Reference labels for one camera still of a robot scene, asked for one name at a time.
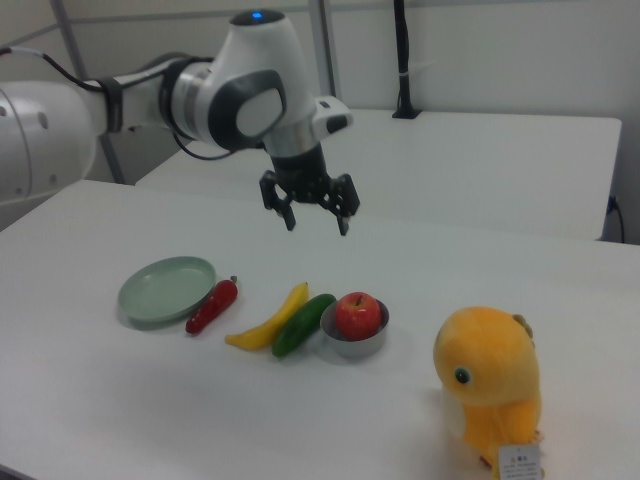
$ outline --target white wall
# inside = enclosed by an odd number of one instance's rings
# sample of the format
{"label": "white wall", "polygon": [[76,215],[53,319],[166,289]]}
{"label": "white wall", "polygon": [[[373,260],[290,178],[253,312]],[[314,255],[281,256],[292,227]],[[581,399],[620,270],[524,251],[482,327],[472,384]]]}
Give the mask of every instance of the white wall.
{"label": "white wall", "polygon": [[[395,107],[391,4],[330,2],[334,74],[339,95],[352,107]],[[640,1],[407,4],[417,107],[623,121],[614,191],[627,241],[640,244]],[[610,217],[605,238],[617,239],[617,220]]]}
{"label": "white wall", "polygon": [[[279,9],[291,19],[300,37],[311,88],[320,94],[307,0],[64,0],[64,4],[91,77],[132,71],[167,52],[215,56],[236,12]],[[129,184],[178,150],[169,132],[160,129],[124,131],[110,137]]]}
{"label": "white wall", "polygon": [[[0,46],[8,45],[23,45],[46,51],[63,67],[73,71],[71,59],[48,1],[0,0]],[[15,80],[60,81],[61,76],[47,63],[35,57],[5,55],[0,58],[0,82]],[[98,149],[89,178],[102,181],[113,180],[101,149]],[[0,207],[0,230],[44,200],[38,199]]]}

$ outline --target plastic fruit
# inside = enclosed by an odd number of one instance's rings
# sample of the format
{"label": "plastic fruit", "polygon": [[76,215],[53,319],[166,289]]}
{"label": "plastic fruit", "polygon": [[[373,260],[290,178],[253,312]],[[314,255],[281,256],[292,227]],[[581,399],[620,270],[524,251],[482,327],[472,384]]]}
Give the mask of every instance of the plastic fruit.
{"label": "plastic fruit", "polygon": [[364,340],[374,336],[380,328],[380,305],[369,294],[350,293],[338,301],[335,321],[336,327],[347,340]]}

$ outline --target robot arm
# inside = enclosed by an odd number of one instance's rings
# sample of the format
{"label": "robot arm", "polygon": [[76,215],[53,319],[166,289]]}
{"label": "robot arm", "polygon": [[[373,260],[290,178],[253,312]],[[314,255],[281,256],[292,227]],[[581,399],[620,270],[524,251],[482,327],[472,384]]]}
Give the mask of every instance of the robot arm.
{"label": "robot arm", "polygon": [[0,143],[9,145],[0,153],[8,172],[0,176],[0,204],[84,177],[97,135],[158,126],[231,152],[264,146],[274,166],[260,181],[265,207],[291,230],[291,203],[315,203],[336,215],[346,234],[359,199],[349,175],[328,175],[320,141],[350,125],[351,113],[334,97],[310,94],[302,50],[283,14],[250,11],[230,23],[213,62],[175,58],[79,86],[0,84]]}

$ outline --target metal bowl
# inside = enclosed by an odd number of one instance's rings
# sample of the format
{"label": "metal bowl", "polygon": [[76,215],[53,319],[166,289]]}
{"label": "metal bowl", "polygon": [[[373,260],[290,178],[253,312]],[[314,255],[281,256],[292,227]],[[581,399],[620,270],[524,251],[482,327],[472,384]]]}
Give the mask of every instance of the metal bowl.
{"label": "metal bowl", "polygon": [[327,307],[320,318],[320,328],[324,333],[327,342],[331,345],[336,353],[346,358],[361,358],[371,355],[378,350],[384,344],[387,337],[387,325],[389,324],[389,310],[386,305],[378,300],[380,305],[380,314],[382,315],[382,321],[378,332],[372,337],[365,338],[364,340],[351,341],[344,338],[344,336],[338,330],[336,326],[336,305],[338,302],[334,302]]}

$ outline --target background table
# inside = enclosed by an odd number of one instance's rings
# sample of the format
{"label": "background table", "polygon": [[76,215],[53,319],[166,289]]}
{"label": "background table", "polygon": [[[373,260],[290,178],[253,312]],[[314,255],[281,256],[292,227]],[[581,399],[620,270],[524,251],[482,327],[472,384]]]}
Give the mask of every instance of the background table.
{"label": "background table", "polygon": [[[353,176],[362,213],[590,240],[602,235],[619,120],[353,114],[354,124],[322,147],[332,176]],[[203,145],[194,149],[220,153]],[[261,203],[258,181],[271,168],[263,151],[220,162],[179,152],[137,185]]]}
{"label": "background table", "polygon": [[[240,279],[198,338],[141,331],[116,296],[177,255]],[[640,469],[640,250],[320,209],[294,232],[253,202],[80,182],[0,233],[0,465],[40,480],[487,479],[449,439],[432,343],[457,308],[522,313],[539,355],[548,478]],[[289,289],[368,291],[391,312],[376,355],[321,336],[282,361],[224,336]]]}

